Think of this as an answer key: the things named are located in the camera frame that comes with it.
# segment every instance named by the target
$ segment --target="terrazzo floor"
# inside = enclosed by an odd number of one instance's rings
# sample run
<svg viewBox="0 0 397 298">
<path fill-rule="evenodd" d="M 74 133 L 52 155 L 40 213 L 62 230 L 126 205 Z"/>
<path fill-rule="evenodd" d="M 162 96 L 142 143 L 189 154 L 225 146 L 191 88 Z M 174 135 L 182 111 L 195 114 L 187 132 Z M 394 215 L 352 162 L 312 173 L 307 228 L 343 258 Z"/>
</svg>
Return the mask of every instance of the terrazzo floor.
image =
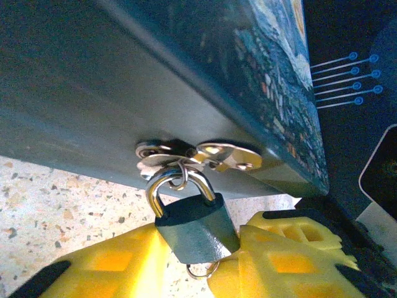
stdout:
<svg viewBox="0 0 397 298">
<path fill-rule="evenodd" d="M 0 298 L 60 256 L 154 221 L 144 190 L 2 156 L 0 190 Z M 226 205 L 238 228 L 257 211 L 293 209 L 296 201 L 283 194 Z M 213 296 L 171 254 L 163 297 Z"/>
</svg>

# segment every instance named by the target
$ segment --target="metal shackle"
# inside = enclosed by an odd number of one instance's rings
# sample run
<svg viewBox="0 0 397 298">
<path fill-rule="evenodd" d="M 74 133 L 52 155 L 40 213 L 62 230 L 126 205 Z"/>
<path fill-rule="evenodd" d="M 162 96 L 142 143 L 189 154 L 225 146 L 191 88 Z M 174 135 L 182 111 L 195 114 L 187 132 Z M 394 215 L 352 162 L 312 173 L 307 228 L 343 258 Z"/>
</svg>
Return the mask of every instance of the metal shackle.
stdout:
<svg viewBox="0 0 397 298">
<path fill-rule="evenodd" d="M 192 181 L 197 186 L 204 197 L 204 203 L 212 205 L 215 200 L 215 193 L 213 192 L 212 186 L 207 177 L 195 168 L 186 166 L 186 169 L 187 180 Z M 169 181 L 182 177 L 183 172 L 180 166 L 168 166 L 159 170 L 148 181 L 146 185 L 146 198 L 156 217 L 161 218 L 163 216 L 168 216 L 164 211 L 164 204 L 159 196 L 159 188 Z"/>
</svg>

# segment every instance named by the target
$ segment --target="dark green padlock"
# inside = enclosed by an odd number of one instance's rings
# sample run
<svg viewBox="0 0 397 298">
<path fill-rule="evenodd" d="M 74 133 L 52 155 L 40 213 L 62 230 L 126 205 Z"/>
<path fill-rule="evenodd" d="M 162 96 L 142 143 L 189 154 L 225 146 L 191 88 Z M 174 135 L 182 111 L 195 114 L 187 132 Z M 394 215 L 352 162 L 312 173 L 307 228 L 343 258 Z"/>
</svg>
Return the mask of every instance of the dark green padlock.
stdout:
<svg viewBox="0 0 397 298">
<path fill-rule="evenodd" d="M 182 178 L 183 170 L 201 194 L 164 206 L 159 188 Z M 181 263 L 212 263 L 239 249 L 239 238 L 222 195 L 213 192 L 208 179 L 198 170 L 182 166 L 164 168 L 149 180 L 146 196 L 156 214 L 155 226 Z"/>
</svg>

